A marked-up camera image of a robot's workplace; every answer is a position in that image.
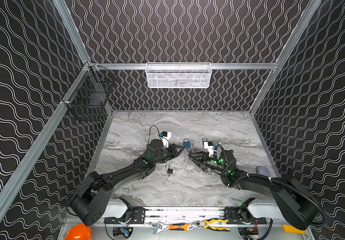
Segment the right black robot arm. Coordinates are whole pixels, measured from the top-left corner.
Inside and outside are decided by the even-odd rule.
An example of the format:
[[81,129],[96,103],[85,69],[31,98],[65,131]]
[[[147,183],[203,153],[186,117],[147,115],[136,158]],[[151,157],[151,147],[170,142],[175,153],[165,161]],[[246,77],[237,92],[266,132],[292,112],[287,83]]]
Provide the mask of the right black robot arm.
[[327,214],[316,199],[295,178],[272,178],[250,174],[236,166],[233,151],[223,151],[220,157],[208,152],[188,152],[189,159],[203,171],[219,174],[228,188],[248,190],[273,198],[284,219],[293,227],[305,230],[309,226],[324,227]]

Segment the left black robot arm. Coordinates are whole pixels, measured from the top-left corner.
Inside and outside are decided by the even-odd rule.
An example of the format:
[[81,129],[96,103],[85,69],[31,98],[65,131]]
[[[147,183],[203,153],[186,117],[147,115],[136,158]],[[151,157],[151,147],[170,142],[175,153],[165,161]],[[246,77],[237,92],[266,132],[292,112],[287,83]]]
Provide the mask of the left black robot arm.
[[89,173],[82,184],[68,197],[67,206],[87,226],[95,224],[108,206],[112,193],[134,181],[149,176],[157,164],[177,158],[184,146],[169,144],[166,148],[159,139],[147,144],[146,150],[129,166],[105,174]]

